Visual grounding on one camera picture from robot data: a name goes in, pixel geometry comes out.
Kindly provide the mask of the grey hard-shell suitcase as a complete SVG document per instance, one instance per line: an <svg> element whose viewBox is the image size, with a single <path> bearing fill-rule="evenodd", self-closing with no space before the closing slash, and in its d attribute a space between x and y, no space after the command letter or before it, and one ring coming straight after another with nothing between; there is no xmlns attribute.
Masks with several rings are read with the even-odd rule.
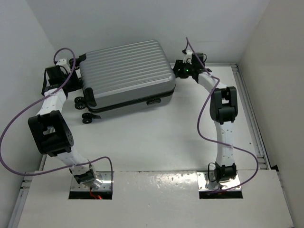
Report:
<svg viewBox="0 0 304 228"><path fill-rule="evenodd" d="M80 70L83 96L74 99L84 124L167 105L176 76L157 40L86 52L70 59Z"/></svg>

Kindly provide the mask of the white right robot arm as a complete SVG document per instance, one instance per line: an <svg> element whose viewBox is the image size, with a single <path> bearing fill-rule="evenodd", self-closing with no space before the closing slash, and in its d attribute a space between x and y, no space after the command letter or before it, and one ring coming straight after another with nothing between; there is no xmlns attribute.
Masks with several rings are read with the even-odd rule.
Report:
<svg viewBox="0 0 304 228"><path fill-rule="evenodd" d="M238 115L237 89L221 83L209 69L194 63L176 60L173 72L178 78L191 76L209 92L209 113L216 127L218 144L213 181L219 183L234 179L237 168L233 157L232 131Z"/></svg>

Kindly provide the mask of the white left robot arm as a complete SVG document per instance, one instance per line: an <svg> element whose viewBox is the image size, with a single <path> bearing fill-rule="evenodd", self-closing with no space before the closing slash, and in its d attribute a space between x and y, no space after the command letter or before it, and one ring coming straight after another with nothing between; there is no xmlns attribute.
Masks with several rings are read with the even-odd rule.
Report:
<svg viewBox="0 0 304 228"><path fill-rule="evenodd" d="M72 133L61 113L69 92L68 85L63 88L61 85L67 77L68 70L64 66L45 69L42 107L28 119L28 125L41 154L61 160L78 184L96 189L96 172L89 160L76 150Z"/></svg>

